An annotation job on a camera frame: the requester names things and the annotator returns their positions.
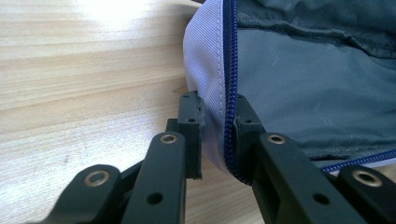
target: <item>fabric bag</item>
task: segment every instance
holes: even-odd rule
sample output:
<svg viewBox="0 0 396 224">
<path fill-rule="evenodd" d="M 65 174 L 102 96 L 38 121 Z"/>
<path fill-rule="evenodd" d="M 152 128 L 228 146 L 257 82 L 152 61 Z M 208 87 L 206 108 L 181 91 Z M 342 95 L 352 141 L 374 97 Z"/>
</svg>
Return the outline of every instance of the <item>fabric bag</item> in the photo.
<svg viewBox="0 0 396 224">
<path fill-rule="evenodd" d="M 238 174 L 236 95 L 314 164 L 396 162 L 396 4 L 206 0 L 184 38 L 188 86 L 206 104 L 203 151 Z"/>
</svg>

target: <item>wood grain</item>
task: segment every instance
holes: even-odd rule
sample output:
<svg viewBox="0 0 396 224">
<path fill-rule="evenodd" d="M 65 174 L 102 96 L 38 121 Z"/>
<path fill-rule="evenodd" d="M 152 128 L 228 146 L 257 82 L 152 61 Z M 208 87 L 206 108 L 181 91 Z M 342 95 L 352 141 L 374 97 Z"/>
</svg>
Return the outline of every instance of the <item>wood grain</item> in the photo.
<svg viewBox="0 0 396 224">
<path fill-rule="evenodd" d="M 198 6 L 0 0 L 0 223 L 41 220 L 88 166 L 144 158 L 187 90 L 182 39 Z M 203 168 L 187 223 L 263 223 L 251 188 Z"/>
</svg>

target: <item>dark gray fabric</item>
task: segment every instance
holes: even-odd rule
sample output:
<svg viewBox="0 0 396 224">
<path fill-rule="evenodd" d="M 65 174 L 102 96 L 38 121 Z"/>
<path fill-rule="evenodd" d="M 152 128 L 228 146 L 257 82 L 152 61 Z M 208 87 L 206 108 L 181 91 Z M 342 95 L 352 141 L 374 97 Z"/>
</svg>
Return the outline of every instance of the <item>dark gray fabric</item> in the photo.
<svg viewBox="0 0 396 224">
<path fill-rule="evenodd" d="M 264 128 L 296 140 L 312 160 L 396 148 L 396 60 L 243 28 L 238 59 L 238 92 Z"/>
<path fill-rule="evenodd" d="M 317 164 L 396 148 L 393 0 L 239 0 L 238 91 Z"/>
<path fill-rule="evenodd" d="M 240 27 L 319 41 L 342 41 L 378 58 L 396 58 L 393 0 L 240 0 Z"/>
</svg>

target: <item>hole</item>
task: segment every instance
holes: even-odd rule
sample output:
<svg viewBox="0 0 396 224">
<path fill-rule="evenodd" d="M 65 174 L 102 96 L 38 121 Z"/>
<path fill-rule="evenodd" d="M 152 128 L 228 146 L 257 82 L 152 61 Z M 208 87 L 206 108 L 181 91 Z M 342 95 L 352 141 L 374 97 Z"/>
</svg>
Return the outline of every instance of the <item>hole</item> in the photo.
<svg viewBox="0 0 396 224">
<path fill-rule="evenodd" d="M 152 193 L 148 196 L 148 203 L 149 204 L 158 204 L 163 201 L 163 196 L 161 193 Z"/>
<path fill-rule="evenodd" d="M 274 144 L 284 144 L 285 143 L 285 139 L 282 136 L 279 135 L 270 135 L 268 137 L 268 140 Z"/>
<path fill-rule="evenodd" d="M 352 176 L 364 185 L 375 188 L 382 186 L 381 179 L 369 172 L 363 170 L 355 170 L 352 172 Z"/>
<path fill-rule="evenodd" d="M 315 199 L 315 201 L 317 201 L 317 203 L 321 203 L 321 204 L 329 204 L 330 203 L 330 200 L 323 194 L 314 194 L 314 199 Z"/>
<path fill-rule="evenodd" d="M 107 182 L 110 178 L 108 171 L 94 171 L 87 176 L 85 176 L 84 184 L 87 187 L 98 187 Z"/>
<path fill-rule="evenodd" d="M 105 175 L 100 173 L 100 174 L 92 175 L 90 178 L 90 181 L 91 182 L 96 182 L 96 181 L 99 182 L 99 181 L 103 180 L 104 178 L 105 178 Z"/>
<path fill-rule="evenodd" d="M 372 182 L 372 183 L 375 182 L 375 179 L 374 179 L 372 176 L 367 175 L 367 174 L 359 174 L 359 177 L 360 177 L 361 179 L 367 181 L 367 182 Z"/>
<path fill-rule="evenodd" d="M 177 140 L 177 137 L 172 134 L 166 134 L 161 137 L 161 142 L 163 142 L 165 144 L 172 144 L 172 143 L 176 142 L 176 140 Z"/>
</svg>

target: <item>blue zipper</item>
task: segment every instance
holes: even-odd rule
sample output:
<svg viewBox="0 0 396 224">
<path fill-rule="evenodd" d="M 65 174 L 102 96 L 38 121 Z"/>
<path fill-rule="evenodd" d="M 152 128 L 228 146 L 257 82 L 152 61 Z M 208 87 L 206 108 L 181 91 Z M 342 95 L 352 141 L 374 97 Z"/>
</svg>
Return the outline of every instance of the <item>blue zipper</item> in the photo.
<svg viewBox="0 0 396 224">
<path fill-rule="evenodd" d="M 224 162 L 230 173 L 239 181 L 251 185 L 236 162 L 233 145 L 233 120 L 235 118 L 238 84 L 238 37 L 236 22 L 236 0 L 223 1 L 223 56 L 225 76 L 225 123 L 224 123 Z"/>
<path fill-rule="evenodd" d="M 339 171 L 343 167 L 348 166 L 348 165 L 362 165 L 362 164 L 372 163 L 372 162 L 376 162 L 376 161 L 385 161 L 385 160 L 394 159 L 394 158 L 396 158 L 396 149 L 387 151 L 387 152 L 383 152 L 383 153 L 379 153 L 379 154 L 375 154 L 373 156 L 356 159 L 353 161 L 344 161 L 341 163 L 337 163 L 335 165 L 324 166 L 324 167 L 321 167 L 320 170 L 330 173 L 330 172 L 334 172 L 334 171 Z"/>
</svg>

